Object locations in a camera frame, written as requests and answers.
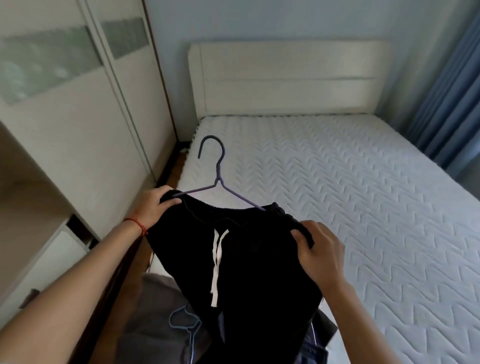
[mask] white wardrobe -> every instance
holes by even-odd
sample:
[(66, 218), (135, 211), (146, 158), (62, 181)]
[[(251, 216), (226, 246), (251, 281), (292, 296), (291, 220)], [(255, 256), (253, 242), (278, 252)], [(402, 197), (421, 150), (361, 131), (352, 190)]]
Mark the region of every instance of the white wardrobe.
[[(72, 214), (103, 238), (175, 143), (141, 0), (2, 1), (2, 312), (20, 286), (32, 287), (9, 307), (88, 252), (66, 226)], [(25, 283), (32, 271), (42, 287)]]

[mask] white headboard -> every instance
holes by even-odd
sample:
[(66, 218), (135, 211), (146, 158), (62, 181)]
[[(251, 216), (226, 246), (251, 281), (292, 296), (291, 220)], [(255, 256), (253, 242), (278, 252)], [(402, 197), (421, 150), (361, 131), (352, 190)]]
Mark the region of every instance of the white headboard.
[(373, 113), (390, 61), (382, 40), (210, 42), (188, 53), (198, 118)]

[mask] bed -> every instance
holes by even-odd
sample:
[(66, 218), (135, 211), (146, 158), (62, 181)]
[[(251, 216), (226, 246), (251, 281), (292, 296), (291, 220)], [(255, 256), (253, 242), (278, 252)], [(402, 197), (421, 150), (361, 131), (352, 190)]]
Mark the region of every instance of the bed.
[[(347, 280), (405, 363), (477, 363), (480, 202), (372, 115), (388, 60), (382, 41), (193, 45), (202, 119), (191, 150), (218, 136), (230, 188), (326, 224), (345, 243)], [(211, 184), (219, 156), (214, 142), (201, 159), (191, 153), (178, 188)], [(194, 196), (247, 207), (221, 188)], [(165, 274), (156, 257), (150, 271)], [(329, 363), (348, 363), (338, 333), (328, 349)]]

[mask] drawer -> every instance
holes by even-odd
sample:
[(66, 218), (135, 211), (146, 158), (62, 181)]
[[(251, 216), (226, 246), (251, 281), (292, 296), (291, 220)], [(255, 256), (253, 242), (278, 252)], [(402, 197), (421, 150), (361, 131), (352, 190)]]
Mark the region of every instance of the drawer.
[(32, 269), (6, 298), (0, 308), (0, 328), (19, 311), (30, 292), (42, 291), (82, 259), (88, 248), (66, 226), (52, 240)]

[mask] zigzag pattern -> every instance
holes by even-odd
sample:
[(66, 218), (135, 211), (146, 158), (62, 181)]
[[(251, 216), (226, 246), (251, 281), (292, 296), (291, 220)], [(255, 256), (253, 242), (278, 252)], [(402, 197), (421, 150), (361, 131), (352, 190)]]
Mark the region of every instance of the zigzag pattern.
[[(225, 143), (227, 185), (326, 224), (346, 245), (345, 274), (405, 363), (478, 363), (480, 202), (371, 115), (207, 117), (179, 188), (215, 179)], [(198, 193), (219, 207), (247, 204)]]

